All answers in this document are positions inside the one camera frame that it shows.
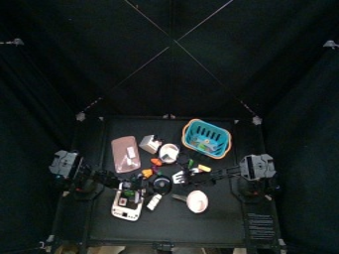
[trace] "black table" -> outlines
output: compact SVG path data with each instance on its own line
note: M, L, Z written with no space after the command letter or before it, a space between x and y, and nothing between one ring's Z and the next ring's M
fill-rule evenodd
M214 160L197 152L186 153L193 161L212 169L233 167L248 154L264 153L258 125L252 120L202 119L226 129L232 134L232 150L221 160ZM165 143L181 144L181 130L189 119L160 119L141 117L113 117L88 119L80 123L73 148L81 152L93 168L113 171L110 140L122 136L134 136L136 143L146 135L156 134ZM138 149L141 169L150 166L153 156ZM161 172L170 177L180 170L176 164L161 167ZM246 230L246 210L244 204L230 192L230 179L218 180L210 187L173 186L170 193L185 194L192 190L202 191L209 200L208 209L194 214L184 202L173 199L170 194L162 196L153 211L141 209L137 221L126 221L110 215L114 190L98 187L98 195L90 201L74 201L72 196L61 198L62 208L56 218L58 239L80 242L82 246L100 245L152 245L194 246L234 248L250 247L250 231ZM261 207L269 207L269 216L276 219L273 201L262 201ZM277 248L277 226L273 227L274 238L268 244ZM268 248L266 244L253 246Z

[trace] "blue plastic basket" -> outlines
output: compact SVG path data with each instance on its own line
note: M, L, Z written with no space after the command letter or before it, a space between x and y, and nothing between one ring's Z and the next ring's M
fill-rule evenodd
M232 147L229 132L200 119L192 119L185 125L181 141L186 148L213 159L222 159Z

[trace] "gray object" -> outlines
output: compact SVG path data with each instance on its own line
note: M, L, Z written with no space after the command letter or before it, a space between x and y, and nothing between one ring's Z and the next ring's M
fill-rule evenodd
M246 155L240 161L240 171L248 180L270 178L274 174L272 157L268 154Z
M54 175L61 175L64 178L69 176L74 161L77 158L77 153L69 153L64 150L54 154L54 160L49 165L49 171Z

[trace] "white bowl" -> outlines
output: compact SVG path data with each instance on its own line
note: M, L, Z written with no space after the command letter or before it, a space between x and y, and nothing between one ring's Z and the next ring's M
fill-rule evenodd
M178 155L178 148L173 144L164 144L158 151L158 159L161 162L170 164L174 163Z

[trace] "green object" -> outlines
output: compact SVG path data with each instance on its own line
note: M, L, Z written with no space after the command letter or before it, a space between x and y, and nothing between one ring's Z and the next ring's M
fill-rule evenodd
M122 191L122 194L124 194L125 196L133 196L133 195L134 195L133 190L124 190L124 191Z
M193 164L194 164L194 161L192 159L189 159L189 161L188 161L188 170L192 169Z

